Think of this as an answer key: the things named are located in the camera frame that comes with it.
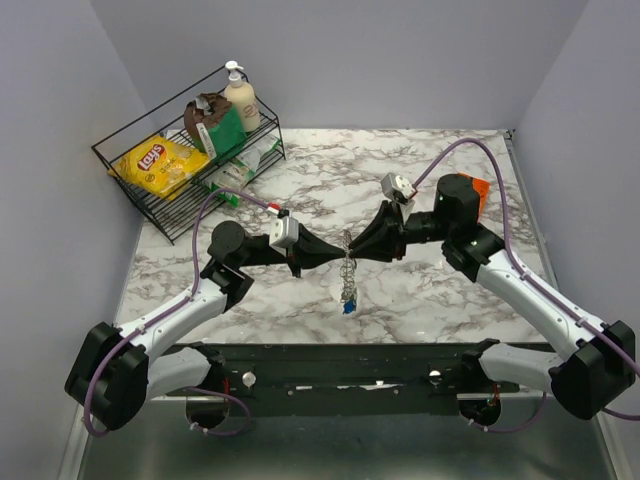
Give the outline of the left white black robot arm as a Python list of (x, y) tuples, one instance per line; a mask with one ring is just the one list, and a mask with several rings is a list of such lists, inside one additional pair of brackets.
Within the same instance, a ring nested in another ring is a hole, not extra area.
[(288, 216), (274, 219), (270, 233), (258, 236), (224, 221), (214, 228), (207, 253), (208, 263), (195, 270), (193, 285), (180, 295), (129, 327), (101, 322), (87, 333), (64, 390), (82, 405), (90, 435), (101, 437), (123, 427), (158, 395), (190, 387), (209, 395), (220, 387), (222, 372), (205, 353), (194, 347), (167, 351), (244, 298), (253, 280), (242, 267), (286, 265), (299, 276), (345, 256), (343, 249)]

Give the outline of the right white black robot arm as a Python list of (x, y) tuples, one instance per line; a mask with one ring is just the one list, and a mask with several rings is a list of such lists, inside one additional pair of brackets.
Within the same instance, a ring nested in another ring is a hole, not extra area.
[(411, 244), (438, 242), (446, 262), (510, 305), (549, 343), (548, 352), (487, 339), (468, 350), (454, 377), (480, 392), (510, 382), (551, 394), (571, 415), (589, 420), (635, 381), (635, 334), (608, 324), (550, 288), (479, 221), (480, 182), (448, 174), (437, 182), (434, 207), (415, 212), (417, 191), (404, 177), (381, 181), (386, 199), (349, 245), (355, 259), (400, 260)]

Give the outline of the blue key tag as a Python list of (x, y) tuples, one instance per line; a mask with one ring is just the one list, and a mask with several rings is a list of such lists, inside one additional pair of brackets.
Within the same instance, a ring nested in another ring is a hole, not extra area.
[(343, 313), (351, 314), (356, 310), (356, 308), (357, 308), (356, 301), (354, 299), (349, 299), (343, 304)]

